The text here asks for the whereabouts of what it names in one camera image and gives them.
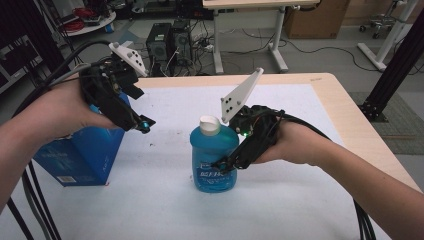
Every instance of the blue bottle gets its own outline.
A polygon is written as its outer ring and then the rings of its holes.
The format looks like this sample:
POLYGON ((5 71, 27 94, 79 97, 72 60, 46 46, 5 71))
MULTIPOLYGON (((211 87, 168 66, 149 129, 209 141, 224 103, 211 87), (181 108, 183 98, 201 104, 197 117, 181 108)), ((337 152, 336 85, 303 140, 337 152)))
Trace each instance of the blue bottle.
POLYGON ((197 189, 207 193, 228 191, 234 187, 237 171, 221 174, 211 164, 230 155, 239 145, 237 133, 221 125, 213 116, 202 116, 190 135, 193 179, 197 189))

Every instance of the white bottle cap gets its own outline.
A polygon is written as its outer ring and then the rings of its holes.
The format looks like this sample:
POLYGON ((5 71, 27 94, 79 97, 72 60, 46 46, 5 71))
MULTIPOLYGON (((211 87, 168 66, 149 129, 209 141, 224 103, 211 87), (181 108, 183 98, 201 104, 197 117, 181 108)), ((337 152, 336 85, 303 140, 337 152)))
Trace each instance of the white bottle cap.
POLYGON ((221 124, 218 118, 214 116, 200 117, 200 132, 206 136, 214 136, 221 131, 221 124))

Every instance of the blue box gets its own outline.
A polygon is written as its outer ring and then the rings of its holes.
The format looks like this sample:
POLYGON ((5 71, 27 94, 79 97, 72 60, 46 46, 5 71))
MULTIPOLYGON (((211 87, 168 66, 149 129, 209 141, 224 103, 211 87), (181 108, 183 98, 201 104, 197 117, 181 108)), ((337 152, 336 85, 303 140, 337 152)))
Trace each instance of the blue box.
MULTIPOLYGON (((129 104, 126 95, 121 98, 129 104)), ((121 128, 86 127, 70 139, 44 145, 33 158, 63 186, 105 185, 124 133, 121 128)))

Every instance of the bottle label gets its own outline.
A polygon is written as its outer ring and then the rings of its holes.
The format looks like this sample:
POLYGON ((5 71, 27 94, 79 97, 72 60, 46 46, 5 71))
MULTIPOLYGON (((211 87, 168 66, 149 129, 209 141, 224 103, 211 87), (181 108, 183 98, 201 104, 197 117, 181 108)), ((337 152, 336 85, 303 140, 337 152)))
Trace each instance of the bottle label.
POLYGON ((201 162, 197 168, 197 179, 199 184, 215 185, 223 184, 230 181, 231 174, 222 174, 215 168, 211 167, 211 163, 201 162))

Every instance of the white bracket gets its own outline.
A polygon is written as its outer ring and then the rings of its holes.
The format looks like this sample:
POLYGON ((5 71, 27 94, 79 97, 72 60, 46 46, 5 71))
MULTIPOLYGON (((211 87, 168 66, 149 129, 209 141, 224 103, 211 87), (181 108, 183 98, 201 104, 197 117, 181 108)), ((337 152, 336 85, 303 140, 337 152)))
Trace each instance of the white bracket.
POLYGON ((143 59, 136 50, 119 45, 117 42, 109 44, 109 48, 125 62, 131 65, 131 67, 133 67, 143 77, 148 76, 143 59))
POLYGON ((226 97, 221 98, 221 119, 224 123, 230 121, 244 106, 263 72, 264 70, 262 68, 257 68, 256 71, 238 87, 231 91, 226 97))

